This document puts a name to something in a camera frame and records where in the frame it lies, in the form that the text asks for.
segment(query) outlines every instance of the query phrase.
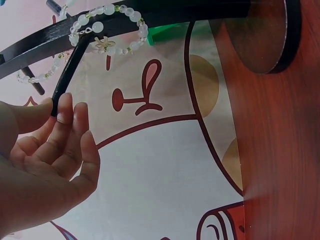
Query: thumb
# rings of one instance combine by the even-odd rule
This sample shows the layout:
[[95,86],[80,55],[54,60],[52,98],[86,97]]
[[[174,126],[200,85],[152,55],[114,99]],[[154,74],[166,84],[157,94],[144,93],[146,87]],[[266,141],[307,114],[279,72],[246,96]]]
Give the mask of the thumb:
[[0,102],[0,155],[8,158],[18,134],[39,129],[49,119],[52,108],[50,98],[37,106],[13,106]]
[[18,133],[26,134],[39,129],[48,121],[53,102],[51,98],[47,98],[42,104],[36,106],[7,106],[15,117]]

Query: cartoon ear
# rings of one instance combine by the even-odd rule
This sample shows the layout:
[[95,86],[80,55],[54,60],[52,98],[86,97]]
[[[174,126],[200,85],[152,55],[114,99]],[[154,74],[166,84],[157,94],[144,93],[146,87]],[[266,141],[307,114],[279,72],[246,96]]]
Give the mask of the cartoon ear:
[[144,67],[142,73],[142,92],[143,96],[150,94],[151,88],[160,75],[162,64],[158,59],[150,60]]

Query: beaded bracelet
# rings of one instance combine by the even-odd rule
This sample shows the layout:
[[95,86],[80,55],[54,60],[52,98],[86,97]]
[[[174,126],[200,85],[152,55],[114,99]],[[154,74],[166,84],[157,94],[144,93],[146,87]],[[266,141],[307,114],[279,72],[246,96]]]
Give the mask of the beaded bracelet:
[[113,15],[116,12],[120,12],[125,14],[130,20],[137,24],[139,27],[138,30],[138,40],[133,41],[130,43],[129,47],[127,48],[119,48],[115,47],[116,43],[114,41],[108,41],[107,37],[104,37],[104,40],[101,41],[97,37],[96,40],[96,47],[98,48],[98,52],[103,54],[107,53],[109,56],[117,55],[127,55],[128,53],[132,53],[133,51],[138,50],[144,42],[147,40],[148,36],[148,25],[145,23],[144,19],[141,16],[141,13],[138,11],[134,11],[133,8],[127,7],[125,5],[114,5],[108,4],[105,6],[99,6],[96,9],[89,11],[87,14],[82,14],[79,16],[78,21],[73,23],[73,26],[70,28],[70,35],[69,41],[72,46],[76,46],[79,42],[79,35],[82,34],[89,34],[94,32],[96,34],[101,33],[104,30],[104,25],[100,21],[96,21],[93,23],[92,27],[87,27],[85,30],[78,32],[78,30],[89,23],[89,19],[91,17],[95,17],[96,15]]
[[45,80],[48,80],[51,76],[53,76],[55,71],[60,67],[63,60],[67,60],[68,58],[69,58],[69,54],[67,52],[59,53],[57,56],[54,57],[53,65],[47,73],[43,73],[35,77],[29,77],[29,76],[23,76],[22,71],[19,70],[16,74],[16,78],[20,83],[23,83],[23,84],[28,84],[28,83],[36,84],[39,82],[43,82]]
[[[67,9],[71,6],[73,6],[75,3],[75,0],[67,0],[66,4],[61,8],[61,11],[59,13],[59,19],[64,20],[67,18]],[[129,47],[127,48],[119,48],[115,47],[116,43],[114,41],[109,41],[108,37],[104,37],[103,40],[98,39],[98,37],[95,37],[96,42],[96,49],[93,50],[93,52],[97,52],[100,54],[107,53],[109,56],[113,55],[127,55],[128,53],[133,53],[133,51],[138,50],[147,40],[148,36],[148,26],[145,23],[144,19],[141,16],[141,13],[138,11],[134,11],[133,8],[127,7],[125,5],[114,5],[114,4],[108,4],[105,6],[99,6],[96,9],[93,9],[89,11],[86,14],[82,14],[79,16],[78,21],[75,21],[73,23],[73,26],[70,28],[70,35],[69,35],[69,41],[73,47],[75,47],[79,42],[79,35],[83,34],[89,34],[91,32],[94,33],[101,33],[104,29],[104,25],[100,21],[96,21],[93,23],[92,27],[87,27],[85,30],[82,30],[78,32],[78,30],[89,23],[89,20],[91,17],[95,17],[96,15],[113,15],[116,12],[120,12],[122,14],[125,14],[127,17],[130,18],[130,20],[139,27],[138,30],[138,36],[139,39],[137,41],[133,41],[130,43]],[[62,52],[58,54],[58,56],[55,57],[53,66],[51,67],[51,70],[49,70],[45,74],[40,74],[36,77],[29,77],[29,76],[22,76],[21,70],[17,72],[17,79],[21,83],[39,83],[42,81],[45,81],[49,79],[49,77],[53,76],[55,71],[58,69],[58,67],[61,65],[62,59],[65,59],[67,57],[66,52]]]

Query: wooden panel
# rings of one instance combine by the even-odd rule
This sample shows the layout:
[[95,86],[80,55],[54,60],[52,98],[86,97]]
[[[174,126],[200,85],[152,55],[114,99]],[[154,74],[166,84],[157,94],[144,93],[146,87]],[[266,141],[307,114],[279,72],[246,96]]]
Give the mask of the wooden panel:
[[280,74],[250,72],[225,25],[216,37],[238,140],[248,240],[320,238],[320,2],[301,0],[301,11],[300,47]]

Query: tan circle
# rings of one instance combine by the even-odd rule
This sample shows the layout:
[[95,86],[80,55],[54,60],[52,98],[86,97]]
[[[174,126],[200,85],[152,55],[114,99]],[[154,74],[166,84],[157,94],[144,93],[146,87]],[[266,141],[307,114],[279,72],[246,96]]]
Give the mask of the tan circle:
[[219,78],[214,66],[198,55],[190,55],[193,88],[201,116],[204,118],[215,107],[219,95]]
[[222,159],[222,165],[235,184],[243,190],[240,157],[236,138],[231,142],[230,146],[226,150]]

